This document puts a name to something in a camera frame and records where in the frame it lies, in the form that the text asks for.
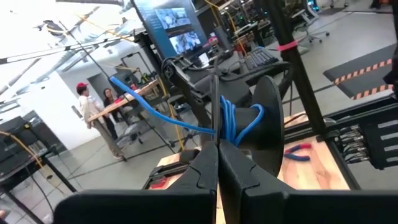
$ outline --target computer monitor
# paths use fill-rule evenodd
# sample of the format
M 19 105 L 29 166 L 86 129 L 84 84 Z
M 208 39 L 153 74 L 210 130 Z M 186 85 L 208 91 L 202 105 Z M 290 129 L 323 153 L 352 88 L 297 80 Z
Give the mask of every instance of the computer monitor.
M 132 1 L 162 58 L 196 57 L 210 45 L 191 0 Z

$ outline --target keyboard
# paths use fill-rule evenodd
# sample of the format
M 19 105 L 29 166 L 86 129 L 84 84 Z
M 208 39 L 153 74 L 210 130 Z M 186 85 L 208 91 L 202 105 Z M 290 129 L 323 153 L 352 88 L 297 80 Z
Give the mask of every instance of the keyboard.
M 249 70 L 253 70 L 262 65 L 269 65 L 278 61 L 279 60 L 272 56 L 267 49 L 262 47 L 249 52 L 245 59 L 246 66 L 248 66 Z

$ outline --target man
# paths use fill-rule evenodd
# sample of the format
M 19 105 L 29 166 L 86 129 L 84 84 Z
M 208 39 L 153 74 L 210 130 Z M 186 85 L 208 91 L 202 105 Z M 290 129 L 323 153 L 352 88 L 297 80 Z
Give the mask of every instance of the man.
M 95 129 L 97 129 L 100 135 L 106 141 L 109 150 L 112 152 L 115 159 L 122 159 L 123 154 L 119 146 L 113 141 L 108 131 L 104 129 L 105 126 L 104 118 L 103 117 L 98 118 L 103 127 L 99 127 L 100 124 L 98 123 L 88 122 L 88 118 L 90 118 L 94 114 L 98 114 L 100 111 L 103 110 L 100 106 L 101 104 L 96 102 L 94 98 L 90 96 L 86 83 L 77 84 L 76 91 L 79 94 L 80 111 L 86 121 L 87 128 L 90 129 L 91 127 L 94 127 Z

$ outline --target white wall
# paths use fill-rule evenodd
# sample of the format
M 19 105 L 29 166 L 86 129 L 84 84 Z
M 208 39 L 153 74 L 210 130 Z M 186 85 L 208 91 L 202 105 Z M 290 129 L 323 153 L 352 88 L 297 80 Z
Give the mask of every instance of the white wall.
M 113 53 L 110 55 L 108 53 L 108 49 L 111 49 Z M 121 58 L 125 57 L 128 54 L 140 52 L 150 71 L 147 71 L 144 62 L 139 58 L 138 55 L 135 55 L 130 58 L 126 58 L 124 61 L 128 65 L 128 67 L 136 68 L 139 67 L 141 71 L 151 72 L 154 71 L 153 66 L 149 63 L 149 60 L 144 53 L 144 51 L 135 43 L 128 42 L 126 40 L 121 41 L 119 44 L 114 47 L 108 47 L 107 49 L 99 48 L 95 50 L 91 56 L 101 65 L 104 71 L 109 75 L 114 75 L 117 71 L 114 68 L 115 65 L 122 64 Z M 73 92 L 73 94 L 78 97 L 76 93 L 76 84 L 80 82 L 88 83 L 88 78 L 95 76 L 101 73 L 101 70 L 88 58 L 88 62 L 78 62 L 74 67 L 72 67 L 69 71 L 62 73 L 61 69 L 58 70 L 62 80 L 67 84 L 69 89 Z M 101 99 L 101 95 L 103 92 L 96 92 L 92 86 L 88 86 L 88 90 L 90 91 L 90 95 L 98 100 Z
M 79 108 L 78 101 L 56 72 L 42 86 L 43 90 L 24 94 L 18 103 L 24 110 L 35 110 L 68 150 L 100 136 L 72 110 L 73 105 Z

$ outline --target orange and black striped tape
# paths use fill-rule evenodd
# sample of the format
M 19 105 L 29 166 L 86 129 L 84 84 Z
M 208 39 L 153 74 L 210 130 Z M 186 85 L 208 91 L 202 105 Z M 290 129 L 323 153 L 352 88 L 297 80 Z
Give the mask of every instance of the orange and black striped tape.
M 343 75 L 342 77 L 336 78 L 335 81 L 334 81 L 334 83 L 335 83 L 336 85 L 339 85 L 339 84 L 340 84 L 341 82 L 343 82 L 343 81 L 349 80 L 349 79 L 351 79 L 351 78 L 358 77 L 358 76 L 360 76 L 360 75 L 365 74 L 366 72 L 370 72 L 370 71 L 376 70 L 376 69 L 378 69 L 378 68 L 380 68 L 380 67 L 383 67 L 383 66 L 385 66 L 385 65 L 389 65 L 389 64 L 391 64 L 391 63 L 392 63 L 392 59 L 389 59 L 389 60 L 382 61 L 382 62 L 380 62 L 380 63 L 374 64 L 373 66 L 369 66 L 369 67 L 366 67 L 366 68 L 362 68 L 362 69 L 360 69 L 359 71 L 355 71 L 355 72 L 353 72 L 353 73 L 350 73 L 350 74 L 347 74 L 347 75 Z
M 392 89 L 392 85 L 381 85 L 380 87 L 373 88 L 371 90 L 366 90 L 363 93 L 358 93 L 357 95 L 351 97 L 351 99 L 358 100 L 376 93 L 380 93 L 381 91 L 390 90 L 390 89 Z

